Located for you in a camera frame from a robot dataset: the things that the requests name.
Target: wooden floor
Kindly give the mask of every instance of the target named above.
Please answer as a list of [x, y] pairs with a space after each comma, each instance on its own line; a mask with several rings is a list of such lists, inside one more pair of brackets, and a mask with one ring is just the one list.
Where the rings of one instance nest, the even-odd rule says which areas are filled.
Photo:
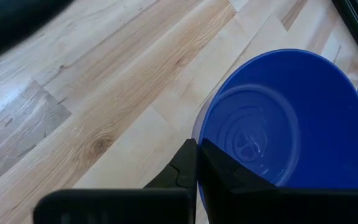
[[0, 223], [31, 223], [53, 190], [143, 187], [211, 92], [280, 48], [321, 54], [358, 85], [331, 0], [76, 0], [0, 56]]

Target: black plastic object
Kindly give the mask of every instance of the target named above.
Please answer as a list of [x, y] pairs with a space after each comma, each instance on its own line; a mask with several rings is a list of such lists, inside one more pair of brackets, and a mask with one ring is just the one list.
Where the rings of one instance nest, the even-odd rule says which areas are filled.
[[72, 0], [0, 0], [0, 53], [27, 37]]
[[194, 139], [144, 189], [58, 191], [38, 203], [34, 223], [194, 223], [196, 177], [210, 224], [358, 223], [358, 190], [277, 188]]

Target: wood grain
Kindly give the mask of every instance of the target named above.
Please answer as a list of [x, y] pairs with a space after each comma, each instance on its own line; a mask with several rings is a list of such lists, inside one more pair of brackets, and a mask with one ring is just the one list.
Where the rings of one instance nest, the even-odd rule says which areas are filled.
[[57, 189], [143, 187], [225, 79], [280, 48], [358, 86], [358, 47], [328, 0], [75, 1], [0, 56], [0, 223], [31, 223]]

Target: blue bucket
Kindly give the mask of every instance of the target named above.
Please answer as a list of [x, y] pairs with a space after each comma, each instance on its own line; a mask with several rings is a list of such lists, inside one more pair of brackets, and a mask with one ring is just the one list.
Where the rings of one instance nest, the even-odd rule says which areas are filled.
[[311, 52], [245, 63], [204, 104], [192, 135], [277, 186], [358, 189], [358, 94]]

